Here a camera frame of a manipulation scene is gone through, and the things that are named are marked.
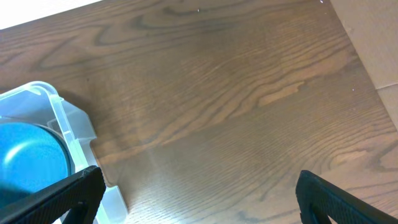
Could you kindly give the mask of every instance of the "blue bowl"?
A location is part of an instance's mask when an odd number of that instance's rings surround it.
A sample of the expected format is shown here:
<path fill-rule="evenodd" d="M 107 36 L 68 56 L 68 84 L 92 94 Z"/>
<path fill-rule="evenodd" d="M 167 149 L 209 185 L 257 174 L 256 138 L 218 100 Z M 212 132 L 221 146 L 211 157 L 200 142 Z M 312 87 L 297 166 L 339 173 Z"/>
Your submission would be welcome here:
<path fill-rule="evenodd" d="M 68 152 L 56 135 L 28 123 L 0 124 L 0 208 L 71 172 Z"/>

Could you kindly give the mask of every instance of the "brown wooden surface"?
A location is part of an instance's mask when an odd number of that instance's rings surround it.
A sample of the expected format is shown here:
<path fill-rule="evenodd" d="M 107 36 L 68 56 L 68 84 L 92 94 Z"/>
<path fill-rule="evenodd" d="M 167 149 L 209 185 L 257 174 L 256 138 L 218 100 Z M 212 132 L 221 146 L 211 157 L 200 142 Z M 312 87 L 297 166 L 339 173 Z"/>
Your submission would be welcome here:
<path fill-rule="evenodd" d="M 102 1 L 0 49 L 2 91 L 43 80 L 90 115 L 128 223 L 297 222 L 301 169 L 366 189 L 379 151 L 395 181 L 397 131 L 327 0 Z"/>

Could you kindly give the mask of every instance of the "blue round object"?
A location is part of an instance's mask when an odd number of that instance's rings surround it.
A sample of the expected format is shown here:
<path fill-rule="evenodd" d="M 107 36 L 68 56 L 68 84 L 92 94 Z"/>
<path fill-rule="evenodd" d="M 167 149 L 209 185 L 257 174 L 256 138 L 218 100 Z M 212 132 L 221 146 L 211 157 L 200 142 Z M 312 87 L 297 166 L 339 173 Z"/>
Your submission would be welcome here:
<path fill-rule="evenodd" d="M 33 124 L 0 124 L 0 189 L 31 194 L 70 172 L 68 154 L 58 137 Z"/>

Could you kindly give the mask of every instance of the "wood grain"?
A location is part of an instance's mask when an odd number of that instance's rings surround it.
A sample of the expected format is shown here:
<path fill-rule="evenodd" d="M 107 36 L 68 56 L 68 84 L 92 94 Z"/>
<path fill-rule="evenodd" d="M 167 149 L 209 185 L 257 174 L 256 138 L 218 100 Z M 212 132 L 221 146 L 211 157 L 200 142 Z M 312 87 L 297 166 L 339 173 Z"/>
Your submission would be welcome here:
<path fill-rule="evenodd" d="M 0 38 L 1 90 L 43 80 L 90 115 L 129 223 L 296 222 L 274 196 L 301 169 L 398 140 L 326 0 L 102 1 Z"/>

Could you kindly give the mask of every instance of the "clear plastic bin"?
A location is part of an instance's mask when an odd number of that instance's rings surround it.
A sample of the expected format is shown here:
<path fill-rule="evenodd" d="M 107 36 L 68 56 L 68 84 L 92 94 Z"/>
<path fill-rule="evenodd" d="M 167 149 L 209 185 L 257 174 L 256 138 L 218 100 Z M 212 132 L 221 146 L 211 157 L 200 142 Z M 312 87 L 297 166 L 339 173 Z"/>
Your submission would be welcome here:
<path fill-rule="evenodd" d="M 75 172 L 97 166 L 90 141 L 96 139 L 87 114 L 61 98 L 45 82 L 30 82 L 0 95 L 0 121 L 16 119 L 39 124 L 63 136 Z M 108 187 L 96 215 L 96 223 L 124 223 L 127 208 L 119 187 Z"/>

